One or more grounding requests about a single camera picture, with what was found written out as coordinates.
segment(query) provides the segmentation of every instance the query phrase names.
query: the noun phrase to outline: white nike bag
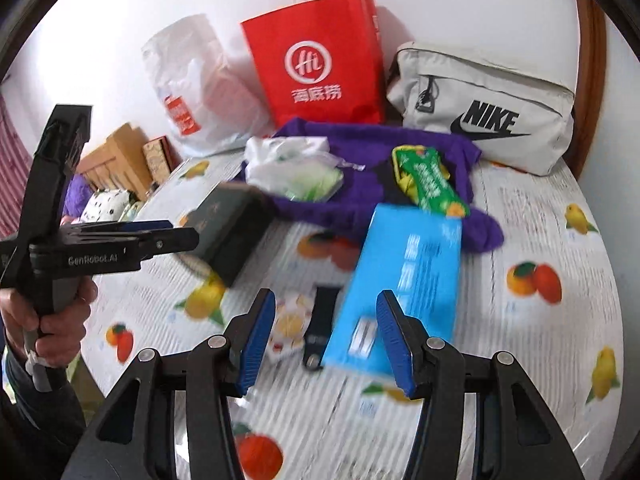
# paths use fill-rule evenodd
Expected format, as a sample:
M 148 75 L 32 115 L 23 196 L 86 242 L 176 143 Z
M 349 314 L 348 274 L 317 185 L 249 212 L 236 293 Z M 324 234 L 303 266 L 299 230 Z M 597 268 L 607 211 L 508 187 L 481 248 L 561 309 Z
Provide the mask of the white nike bag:
M 268 111 L 229 70 L 204 14 L 158 32 L 142 47 L 142 57 L 182 156 L 226 152 L 273 134 Z
M 403 125 L 462 134 L 482 156 L 529 173 L 548 174 L 569 147 L 574 93 L 475 50 L 405 43 L 389 101 Z

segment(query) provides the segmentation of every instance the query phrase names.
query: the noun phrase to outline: pillow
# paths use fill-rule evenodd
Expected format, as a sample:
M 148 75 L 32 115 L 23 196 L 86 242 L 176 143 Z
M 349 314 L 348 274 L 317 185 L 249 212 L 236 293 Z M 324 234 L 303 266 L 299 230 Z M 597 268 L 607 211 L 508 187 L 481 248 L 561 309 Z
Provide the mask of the pillow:
M 74 175 L 66 190 L 65 207 L 62 216 L 78 218 L 94 194 L 89 183 L 82 175 Z
M 122 189 L 96 191 L 80 215 L 80 222 L 117 222 L 130 200 L 129 191 Z

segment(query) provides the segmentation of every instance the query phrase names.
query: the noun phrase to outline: white wall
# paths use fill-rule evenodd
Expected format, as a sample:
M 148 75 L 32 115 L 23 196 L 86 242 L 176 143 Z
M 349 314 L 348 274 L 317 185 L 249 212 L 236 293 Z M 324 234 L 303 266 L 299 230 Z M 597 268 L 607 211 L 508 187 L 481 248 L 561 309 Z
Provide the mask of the white wall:
M 580 187 L 616 277 L 625 341 L 625 379 L 605 472 L 640 430 L 640 63 L 607 19 L 607 76 L 596 136 Z
M 236 72 L 260 94 L 239 22 L 293 1 L 60 0 L 20 51 L 2 93 L 31 151 L 56 103 L 94 105 L 87 149 L 126 121 L 162 135 L 168 127 L 144 73 L 142 44 L 179 18 L 205 12 Z M 387 66 L 403 41 L 475 45 L 575 87 L 575 0 L 377 1 Z

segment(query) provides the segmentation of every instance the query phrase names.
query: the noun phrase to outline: wooden bed frame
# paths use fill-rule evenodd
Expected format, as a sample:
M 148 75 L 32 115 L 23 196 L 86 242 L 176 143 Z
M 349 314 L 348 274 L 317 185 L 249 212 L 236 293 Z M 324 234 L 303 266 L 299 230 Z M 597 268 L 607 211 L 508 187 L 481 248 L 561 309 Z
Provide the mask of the wooden bed frame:
M 578 179 L 598 126 L 607 71 L 605 15 L 594 0 L 576 0 L 580 23 L 580 58 L 574 102 L 574 136 L 564 161 Z
M 124 124 L 104 144 L 82 158 L 76 173 L 82 174 L 92 189 L 127 189 L 146 202 L 153 178 L 146 165 L 142 146 L 148 142 L 140 128 Z

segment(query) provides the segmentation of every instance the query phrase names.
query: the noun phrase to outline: striped curtain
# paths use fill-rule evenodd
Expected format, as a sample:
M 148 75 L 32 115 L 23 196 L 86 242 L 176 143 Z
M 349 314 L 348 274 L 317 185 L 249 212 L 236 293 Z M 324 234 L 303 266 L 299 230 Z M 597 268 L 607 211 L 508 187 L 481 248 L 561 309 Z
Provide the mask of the striped curtain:
M 18 230 L 31 162 L 0 94 L 0 238 Z

